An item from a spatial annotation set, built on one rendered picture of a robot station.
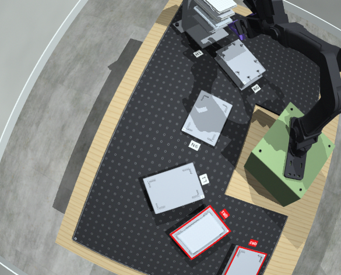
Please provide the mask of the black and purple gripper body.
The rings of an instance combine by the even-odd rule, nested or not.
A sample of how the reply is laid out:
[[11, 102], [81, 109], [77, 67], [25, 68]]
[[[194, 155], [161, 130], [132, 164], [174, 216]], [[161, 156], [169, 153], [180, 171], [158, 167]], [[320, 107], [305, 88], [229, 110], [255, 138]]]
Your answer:
[[[236, 29], [237, 29], [237, 31], [238, 31], [238, 34], [239, 34], [239, 35], [244, 34], [243, 27], [245, 27], [245, 29], [246, 29], [246, 31], [247, 31], [247, 37], [248, 37], [248, 38], [253, 39], [254, 37], [256, 37], [256, 36], [258, 36], [258, 35], [260, 35], [260, 34], [265, 34], [265, 35], [267, 35], [267, 34], [264, 32], [263, 23], [264, 23], [264, 21], [265, 21], [266, 19], [268, 19], [268, 18], [265, 18], [265, 19], [263, 20], [263, 22], [262, 22], [262, 30], [258, 30], [258, 29], [253, 29], [253, 28], [251, 28], [251, 26], [249, 25], [249, 22], [248, 22], [248, 19], [247, 19], [247, 18], [250, 17], [250, 16], [252, 16], [252, 15], [248, 15], [248, 16], [243, 17], [243, 18], [241, 18], [241, 19], [239, 19], [239, 20], [236, 20], [236, 21], [234, 22], [234, 25], [235, 25], [235, 27], [236, 27]], [[243, 26], [243, 27], [242, 27], [242, 26]]]

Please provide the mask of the black perforated breadboard table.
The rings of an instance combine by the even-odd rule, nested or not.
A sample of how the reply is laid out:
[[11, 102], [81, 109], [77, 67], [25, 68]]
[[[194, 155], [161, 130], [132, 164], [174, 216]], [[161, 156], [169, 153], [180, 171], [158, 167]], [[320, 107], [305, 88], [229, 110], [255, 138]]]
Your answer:
[[[222, 275], [236, 245], [267, 253], [263, 275], [288, 216], [225, 195], [255, 105], [278, 116], [289, 102], [304, 115], [319, 100], [320, 69], [308, 57], [271, 36], [228, 36], [201, 48], [173, 25], [182, 4], [138, 80], [104, 153], [72, 240], [147, 275]], [[240, 40], [266, 69], [240, 90], [214, 59]], [[196, 57], [193, 53], [203, 54]], [[261, 89], [256, 93], [252, 87]], [[233, 105], [215, 146], [182, 128], [201, 90]], [[189, 147], [200, 144], [198, 151]], [[194, 164], [205, 198], [155, 214], [143, 179]], [[202, 185], [199, 176], [207, 175]], [[194, 259], [169, 235], [208, 206], [230, 229]], [[220, 212], [226, 209], [224, 219]], [[248, 245], [258, 241], [256, 247]]]

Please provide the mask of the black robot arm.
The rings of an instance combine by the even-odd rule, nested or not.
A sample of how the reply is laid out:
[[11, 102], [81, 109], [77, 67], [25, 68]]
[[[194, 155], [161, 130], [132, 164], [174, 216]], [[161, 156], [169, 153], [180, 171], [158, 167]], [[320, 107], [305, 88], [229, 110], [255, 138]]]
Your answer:
[[307, 151], [318, 141], [323, 128], [341, 114], [341, 48], [311, 34], [297, 22], [289, 23], [282, 0], [243, 0], [243, 3], [254, 14], [247, 18], [251, 28], [262, 30], [262, 22], [268, 18], [263, 23], [267, 35], [282, 46], [304, 54], [320, 69], [321, 98], [303, 117], [291, 119], [284, 177], [300, 181], [304, 178]]

